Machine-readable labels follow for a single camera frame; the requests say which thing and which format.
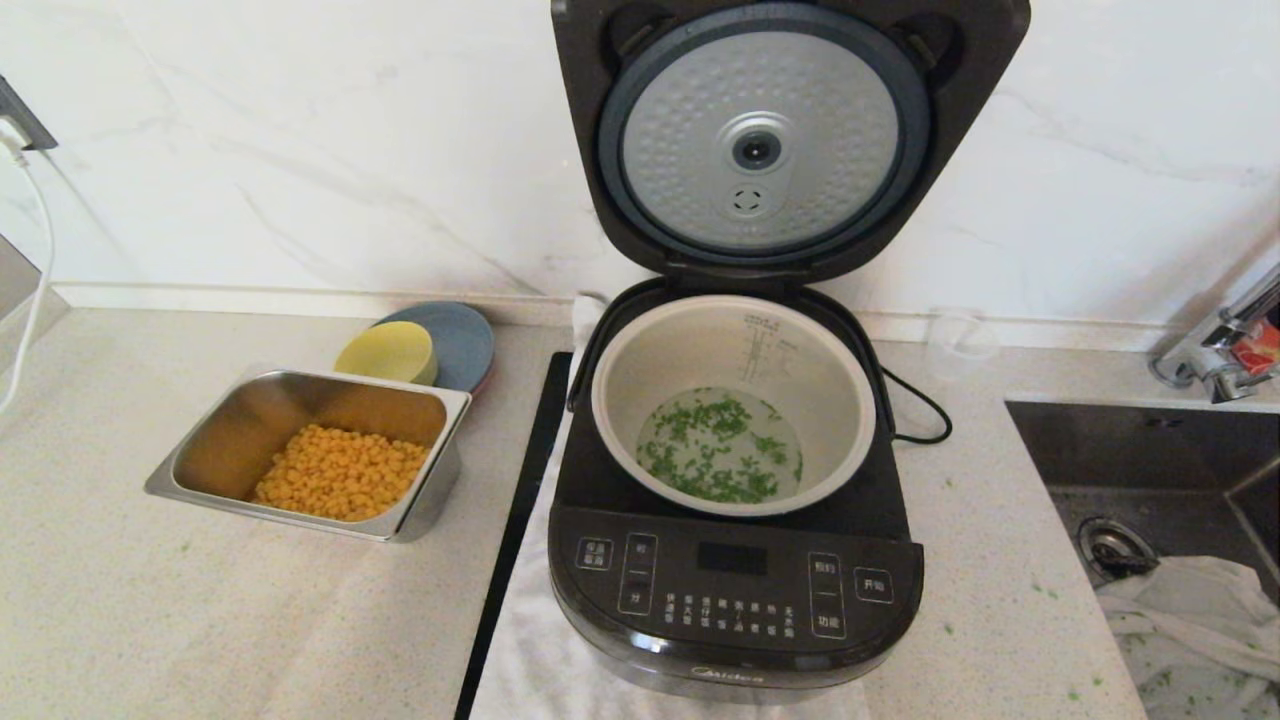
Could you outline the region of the yellow corn kernels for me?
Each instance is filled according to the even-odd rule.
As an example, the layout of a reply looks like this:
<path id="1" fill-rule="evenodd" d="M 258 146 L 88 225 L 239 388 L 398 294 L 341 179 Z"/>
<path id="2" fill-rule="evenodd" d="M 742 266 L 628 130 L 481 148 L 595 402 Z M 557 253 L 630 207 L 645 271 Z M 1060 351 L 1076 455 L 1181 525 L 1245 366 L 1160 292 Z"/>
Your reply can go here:
<path id="1" fill-rule="evenodd" d="M 337 521 L 365 521 L 408 492 L 428 447 L 308 424 L 271 456 L 250 502 Z"/>

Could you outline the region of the yellow bowl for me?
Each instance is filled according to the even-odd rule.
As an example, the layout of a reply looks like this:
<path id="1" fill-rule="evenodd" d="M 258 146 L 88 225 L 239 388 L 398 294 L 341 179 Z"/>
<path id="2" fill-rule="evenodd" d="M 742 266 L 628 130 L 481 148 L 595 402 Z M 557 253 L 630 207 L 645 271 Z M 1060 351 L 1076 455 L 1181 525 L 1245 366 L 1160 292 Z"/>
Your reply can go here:
<path id="1" fill-rule="evenodd" d="M 413 322 L 385 322 L 353 337 L 333 370 L 383 380 L 434 386 L 439 357 L 430 332 Z"/>

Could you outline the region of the chopped green scallions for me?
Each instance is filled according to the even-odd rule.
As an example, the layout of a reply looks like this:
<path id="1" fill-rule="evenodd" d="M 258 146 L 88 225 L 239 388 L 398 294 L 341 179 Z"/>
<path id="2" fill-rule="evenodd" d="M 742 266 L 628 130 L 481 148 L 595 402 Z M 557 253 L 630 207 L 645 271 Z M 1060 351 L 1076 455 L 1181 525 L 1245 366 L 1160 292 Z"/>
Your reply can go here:
<path id="1" fill-rule="evenodd" d="M 797 432 L 767 401 L 700 387 L 660 404 L 643 423 L 637 464 L 680 493 L 717 503 L 767 503 L 797 495 Z"/>

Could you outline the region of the black rice cooker lid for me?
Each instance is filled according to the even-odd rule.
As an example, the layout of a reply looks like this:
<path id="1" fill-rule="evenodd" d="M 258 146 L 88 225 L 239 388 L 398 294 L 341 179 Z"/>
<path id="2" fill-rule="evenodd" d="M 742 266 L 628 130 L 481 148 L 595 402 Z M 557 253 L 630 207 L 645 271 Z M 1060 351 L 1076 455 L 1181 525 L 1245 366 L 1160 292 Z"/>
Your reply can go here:
<path id="1" fill-rule="evenodd" d="M 607 238 L 669 277 L 874 259 L 957 151 L 1030 0 L 550 0 Z"/>

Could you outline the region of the grey inner pot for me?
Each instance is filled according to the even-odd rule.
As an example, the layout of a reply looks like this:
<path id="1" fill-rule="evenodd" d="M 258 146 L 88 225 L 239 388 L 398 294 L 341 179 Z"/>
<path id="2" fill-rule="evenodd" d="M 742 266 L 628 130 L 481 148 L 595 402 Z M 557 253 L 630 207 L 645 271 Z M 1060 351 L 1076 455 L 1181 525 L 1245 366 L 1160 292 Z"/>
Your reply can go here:
<path id="1" fill-rule="evenodd" d="M 637 464 L 643 423 L 666 400 L 700 387 L 750 393 L 797 432 L 797 495 L 767 503 L 717 503 L 669 488 Z M 832 329 L 782 304 L 703 295 L 628 322 L 591 374 L 590 407 L 605 447 L 646 489 L 722 518 L 771 518 L 832 498 L 870 459 L 884 429 L 870 373 Z"/>

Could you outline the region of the metal sink drain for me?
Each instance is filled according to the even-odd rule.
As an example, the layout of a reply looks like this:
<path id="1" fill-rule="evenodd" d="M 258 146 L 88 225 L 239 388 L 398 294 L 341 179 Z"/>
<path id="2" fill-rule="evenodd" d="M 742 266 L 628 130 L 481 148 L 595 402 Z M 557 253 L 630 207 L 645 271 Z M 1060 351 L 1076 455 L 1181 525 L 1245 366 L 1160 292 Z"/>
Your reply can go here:
<path id="1" fill-rule="evenodd" d="M 1103 583 L 1146 575 L 1161 564 L 1156 550 L 1137 530 L 1102 516 L 1079 524 L 1076 550 Z"/>

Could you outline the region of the chrome faucet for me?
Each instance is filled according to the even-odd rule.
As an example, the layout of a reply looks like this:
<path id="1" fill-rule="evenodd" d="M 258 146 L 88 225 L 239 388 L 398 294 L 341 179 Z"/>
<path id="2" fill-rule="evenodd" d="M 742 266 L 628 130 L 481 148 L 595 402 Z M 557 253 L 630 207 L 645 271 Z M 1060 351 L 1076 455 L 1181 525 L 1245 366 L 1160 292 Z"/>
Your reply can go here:
<path id="1" fill-rule="evenodd" d="M 1280 309 L 1280 263 L 1275 263 L 1234 301 L 1215 307 L 1170 348 L 1155 352 L 1148 369 L 1175 389 L 1201 384 L 1211 404 L 1256 395 L 1265 382 L 1280 378 L 1280 359 L 1267 360 L 1258 373 L 1245 368 L 1235 346 Z"/>

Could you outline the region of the white cloth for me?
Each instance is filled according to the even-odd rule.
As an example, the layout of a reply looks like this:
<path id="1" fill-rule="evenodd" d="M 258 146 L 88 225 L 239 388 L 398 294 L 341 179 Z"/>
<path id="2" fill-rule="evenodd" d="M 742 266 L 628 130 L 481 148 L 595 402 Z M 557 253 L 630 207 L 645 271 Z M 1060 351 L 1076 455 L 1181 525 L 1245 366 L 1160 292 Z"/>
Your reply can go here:
<path id="1" fill-rule="evenodd" d="M 1256 570 L 1178 556 L 1094 593 L 1148 720 L 1280 720 L 1280 607 Z"/>

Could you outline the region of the stainless steel tray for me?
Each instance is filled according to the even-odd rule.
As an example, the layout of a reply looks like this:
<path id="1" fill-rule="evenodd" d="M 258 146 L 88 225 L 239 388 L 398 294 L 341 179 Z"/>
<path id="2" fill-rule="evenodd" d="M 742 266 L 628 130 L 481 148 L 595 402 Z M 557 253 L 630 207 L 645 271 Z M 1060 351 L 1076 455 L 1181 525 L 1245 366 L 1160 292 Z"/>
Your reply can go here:
<path id="1" fill-rule="evenodd" d="M 461 474 L 456 432 L 472 395 L 335 372 L 251 366 L 200 418 L 145 483 L 151 496 L 246 518 L 407 543 L 425 534 Z M 374 433 L 428 452 L 387 511 L 346 521 L 251 502 L 275 454 L 306 425 Z"/>

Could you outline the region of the clear measuring cup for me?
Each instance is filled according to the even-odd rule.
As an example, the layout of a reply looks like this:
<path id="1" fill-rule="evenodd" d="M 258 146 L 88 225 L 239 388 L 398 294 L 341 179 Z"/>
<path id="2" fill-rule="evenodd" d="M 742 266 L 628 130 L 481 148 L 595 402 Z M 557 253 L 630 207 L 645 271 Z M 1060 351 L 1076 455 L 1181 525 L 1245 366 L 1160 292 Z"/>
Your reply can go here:
<path id="1" fill-rule="evenodd" d="M 995 360 L 1002 345 L 980 314 L 942 309 L 931 320 L 925 338 L 925 370 L 937 380 L 960 380 Z"/>

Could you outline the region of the blue plate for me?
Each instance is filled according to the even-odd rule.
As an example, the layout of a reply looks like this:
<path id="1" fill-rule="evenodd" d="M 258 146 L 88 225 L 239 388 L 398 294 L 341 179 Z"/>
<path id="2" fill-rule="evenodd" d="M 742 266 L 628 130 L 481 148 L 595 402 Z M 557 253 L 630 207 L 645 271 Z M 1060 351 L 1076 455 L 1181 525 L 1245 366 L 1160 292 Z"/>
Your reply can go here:
<path id="1" fill-rule="evenodd" d="M 375 324 L 410 322 L 433 338 L 438 372 L 434 386 L 475 395 L 492 374 L 495 333 L 475 307 L 461 302 L 424 302 L 384 316 Z"/>

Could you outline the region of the dark wall socket plate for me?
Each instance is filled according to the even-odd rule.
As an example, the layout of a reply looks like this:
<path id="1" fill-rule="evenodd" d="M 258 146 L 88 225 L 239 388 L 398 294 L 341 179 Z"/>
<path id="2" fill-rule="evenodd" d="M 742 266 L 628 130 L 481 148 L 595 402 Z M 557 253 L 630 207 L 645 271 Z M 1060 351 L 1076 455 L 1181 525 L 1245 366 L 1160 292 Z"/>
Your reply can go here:
<path id="1" fill-rule="evenodd" d="M 4 74 L 0 74 L 0 138 L 15 143 L 22 152 L 42 152 L 60 146 Z"/>

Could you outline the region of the black strip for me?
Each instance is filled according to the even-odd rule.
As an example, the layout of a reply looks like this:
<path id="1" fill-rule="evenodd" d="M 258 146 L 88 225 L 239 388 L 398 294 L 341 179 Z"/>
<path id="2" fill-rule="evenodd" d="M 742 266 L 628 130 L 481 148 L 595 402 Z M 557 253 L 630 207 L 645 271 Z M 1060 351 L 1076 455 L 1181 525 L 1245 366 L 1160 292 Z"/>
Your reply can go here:
<path id="1" fill-rule="evenodd" d="M 573 375 L 571 365 L 571 352 L 552 354 L 452 720 L 471 717 L 509 579 L 561 428 Z"/>

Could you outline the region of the orange red item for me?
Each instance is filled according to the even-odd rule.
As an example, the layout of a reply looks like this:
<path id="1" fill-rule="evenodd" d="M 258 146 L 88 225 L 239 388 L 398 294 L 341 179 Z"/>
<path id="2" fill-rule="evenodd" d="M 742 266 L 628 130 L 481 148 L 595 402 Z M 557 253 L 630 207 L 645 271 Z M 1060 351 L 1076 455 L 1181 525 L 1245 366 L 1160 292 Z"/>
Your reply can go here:
<path id="1" fill-rule="evenodd" d="M 1280 329 L 1262 319 L 1242 336 L 1231 354 L 1251 375 L 1267 375 L 1280 363 Z"/>

